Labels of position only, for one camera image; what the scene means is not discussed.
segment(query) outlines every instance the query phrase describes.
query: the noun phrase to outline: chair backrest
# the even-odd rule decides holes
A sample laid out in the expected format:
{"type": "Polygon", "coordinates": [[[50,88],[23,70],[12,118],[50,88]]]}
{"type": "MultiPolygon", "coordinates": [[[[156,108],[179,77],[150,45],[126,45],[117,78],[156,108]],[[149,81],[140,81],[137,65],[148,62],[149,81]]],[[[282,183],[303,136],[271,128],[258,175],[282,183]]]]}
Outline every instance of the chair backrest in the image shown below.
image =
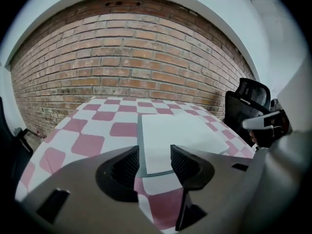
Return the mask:
{"type": "Polygon", "coordinates": [[[242,95],[247,101],[254,101],[266,109],[270,108],[270,90],[267,86],[258,81],[248,78],[240,78],[236,93],[242,95]]]}
{"type": "Polygon", "coordinates": [[[224,123],[236,132],[246,143],[253,145],[249,131],[242,128],[241,123],[245,119],[268,114],[270,111],[254,101],[246,101],[238,93],[227,91],[225,95],[224,123]]]}

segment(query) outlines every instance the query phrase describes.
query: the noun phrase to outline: pink and white checkered pattern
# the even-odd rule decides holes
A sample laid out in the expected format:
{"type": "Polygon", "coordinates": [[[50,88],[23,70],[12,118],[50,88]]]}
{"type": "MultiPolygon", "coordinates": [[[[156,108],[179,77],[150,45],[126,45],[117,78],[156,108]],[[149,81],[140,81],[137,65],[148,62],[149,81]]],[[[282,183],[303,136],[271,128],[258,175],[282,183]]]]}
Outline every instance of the pink and white checkered pattern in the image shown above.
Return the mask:
{"type": "MultiPolygon", "coordinates": [[[[249,157],[254,151],[227,125],[192,103],[156,99],[93,97],[66,117],[45,139],[27,165],[16,192],[27,193],[73,161],[137,145],[137,119],[143,114],[187,112],[198,116],[229,145],[225,155],[249,157]]],[[[136,178],[139,206],[164,233],[173,233],[182,187],[175,174],[136,178]]]]}

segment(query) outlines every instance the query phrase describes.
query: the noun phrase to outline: black chair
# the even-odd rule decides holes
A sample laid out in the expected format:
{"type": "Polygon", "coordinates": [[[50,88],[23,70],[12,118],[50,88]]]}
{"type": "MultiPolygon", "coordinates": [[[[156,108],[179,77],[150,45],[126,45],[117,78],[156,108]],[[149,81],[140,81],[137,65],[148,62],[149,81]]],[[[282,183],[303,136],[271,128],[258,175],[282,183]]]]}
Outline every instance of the black chair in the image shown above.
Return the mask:
{"type": "Polygon", "coordinates": [[[224,123],[236,132],[247,144],[253,146],[249,131],[242,128],[241,123],[245,119],[268,114],[270,111],[254,101],[247,101],[238,93],[227,91],[225,94],[225,118],[224,123]]]}
{"type": "Polygon", "coordinates": [[[3,160],[9,167],[6,179],[9,183],[8,196],[14,198],[19,180],[33,155],[33,150],[24,139],[27,130],[21,128],[15,130],[14,136],[5,120],[2,98],[0,97],[0,145],[5,156],[3,160]]]}
{"type": "Polygon", "coordinates": [[[270,90],[267,86],[258,81],[248,78],[240,78],[239,86],[235,92],[244,96],[244,99],[249,102],[254,101],[266,109],[270,108],[270,90]]]}

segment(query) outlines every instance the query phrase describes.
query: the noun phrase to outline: white wall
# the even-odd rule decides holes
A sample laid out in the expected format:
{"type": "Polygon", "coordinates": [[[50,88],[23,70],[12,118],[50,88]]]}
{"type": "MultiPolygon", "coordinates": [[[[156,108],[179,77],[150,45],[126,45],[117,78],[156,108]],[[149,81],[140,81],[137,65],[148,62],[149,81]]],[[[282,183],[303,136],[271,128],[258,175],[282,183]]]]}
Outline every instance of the white wall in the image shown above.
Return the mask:
{"type": "Polygon", "coordinates": [[[288,116],[293,131],[312,129],[312,59],[308,55],[286,87],[278,94],[278,101],[288,116]]]}
{"type": "MultiPolygon", "coordinates": [[[[82,0],[29,0],[0,46],[0,63],[7,65],[26,37],[56,12],[82,0]]],[[[250,0],[171,0],[215,24],[237,46],[257,80],[267,83],[269,42],[262,20],[250,0]]]]}
{"type": "Polygon", "coordinates": [[[270,44],[266,85],[276,98],[309,55],[308,45],[287,7],[280,0],[251,0],[263,21],[270,44]]]}
{"type": "Polygon", "coordinates": [[[0,66],[0,96],[3,102],[6,123],[11,132],[13,133],[14,129],[18,127],[21,127],[24,130],[26,125],[15,102],[11,82],[11,72],[2,66],[0,66]]]}

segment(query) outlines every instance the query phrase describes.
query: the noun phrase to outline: white paper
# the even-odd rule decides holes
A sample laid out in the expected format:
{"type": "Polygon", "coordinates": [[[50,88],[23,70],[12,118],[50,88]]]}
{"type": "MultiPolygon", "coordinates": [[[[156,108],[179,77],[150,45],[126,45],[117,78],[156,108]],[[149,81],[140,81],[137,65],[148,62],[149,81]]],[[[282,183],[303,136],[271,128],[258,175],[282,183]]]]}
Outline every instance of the white paper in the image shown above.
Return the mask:
{"type": "Polygon", "coordinates": [[[219,154],[228,144],[197,116],[143,115],[143,141],[147,174],[172,170],[170,145],[182,145],[219,154]]]}

